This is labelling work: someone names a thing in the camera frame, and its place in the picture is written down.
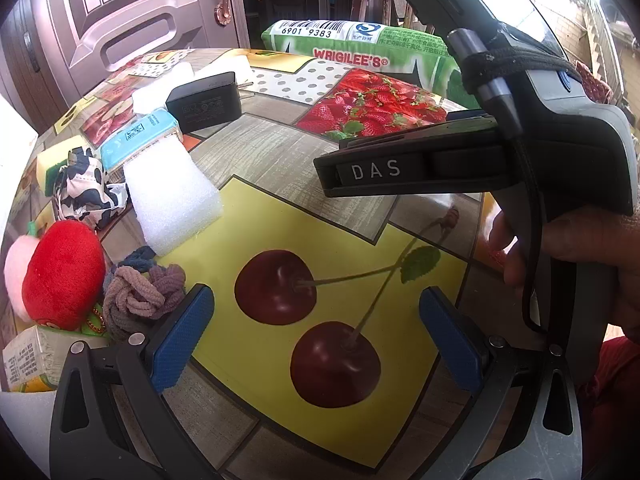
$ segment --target plush toy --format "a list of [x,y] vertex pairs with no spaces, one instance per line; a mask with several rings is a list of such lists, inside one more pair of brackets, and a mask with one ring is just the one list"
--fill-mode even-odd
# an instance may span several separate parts
[[14,244],[9,247],[4,262],[4,284],[9,301],[16,316],[25,323],[30,322],[31,318],[22,301],[22,282],[38,242],[39,240],[35,236],[18,236]]
[[102,288],[104,257],[98,237],[82,222],[51,225],[33,252],[22,282],[22,300],[36,323],[75,330]]

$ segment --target red plush toy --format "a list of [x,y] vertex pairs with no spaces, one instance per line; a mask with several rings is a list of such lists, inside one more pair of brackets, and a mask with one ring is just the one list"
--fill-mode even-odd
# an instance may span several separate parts
[[22,282],[36,323],[75,330],[95,304],[105,265],[98,237],[82,222],[55,222],[40,240]]

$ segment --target blue packaging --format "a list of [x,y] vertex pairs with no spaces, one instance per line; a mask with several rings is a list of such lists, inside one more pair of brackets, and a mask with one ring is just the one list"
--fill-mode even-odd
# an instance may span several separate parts
[[156,140],[171,134],[177,134],[182,140],[178,121],[164,108],[158,108],[145,115],[131,126],[113,134],[102,144],[100,158],[104,171],[113,172]]

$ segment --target barcode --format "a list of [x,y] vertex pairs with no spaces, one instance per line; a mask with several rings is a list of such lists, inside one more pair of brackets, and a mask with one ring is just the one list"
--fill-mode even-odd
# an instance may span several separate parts
[[297,22],[282,22],[280,28],[299,27],[299,28],[324,28],[325,30],[335,30],[340,32],[346,21],[328,22],[327,20],[303,20]]

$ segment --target black strap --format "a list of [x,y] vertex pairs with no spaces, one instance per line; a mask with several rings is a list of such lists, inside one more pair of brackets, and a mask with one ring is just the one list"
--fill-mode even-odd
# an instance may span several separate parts
[[582,83],[582,77],[567,60],[521,47],[497,48],[488,52],[471,54],[460,65],[462,85],[466,92],[475,94],[478,87],[496,79],[525,70],[553,70],[567,72]]

